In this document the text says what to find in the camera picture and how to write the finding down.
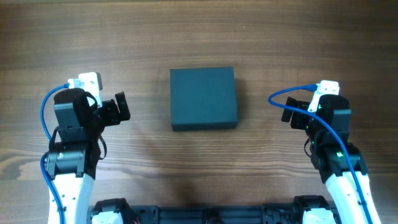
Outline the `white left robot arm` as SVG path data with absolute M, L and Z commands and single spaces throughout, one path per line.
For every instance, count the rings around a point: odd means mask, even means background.
M 89 104 L 92 94 L 69 88 L 54 97 L 58 126 L 40 168 L 49 187 L 49 223 L 86 223 L 98 161 L 106 156 L 102 132 L 131 117 L 123 92 Z

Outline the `dark green box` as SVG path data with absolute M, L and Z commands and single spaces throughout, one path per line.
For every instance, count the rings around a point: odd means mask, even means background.
M 233 129 L 239 123 L 233 67 L 170 70 L 174 131 Z

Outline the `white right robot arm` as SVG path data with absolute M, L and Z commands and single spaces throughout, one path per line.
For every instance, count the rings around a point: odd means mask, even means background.
M 308 136 L 311 162 L 333 199 L 341 223 L 380 223 L 371 195 L 368 168 L 359 149 L 348 142 L 351 110 L 340 95 L 320 97 L 314 115 L 320 117 L 346 148 L 319 121 L 303 113 L 284 110 L 281 120 Z

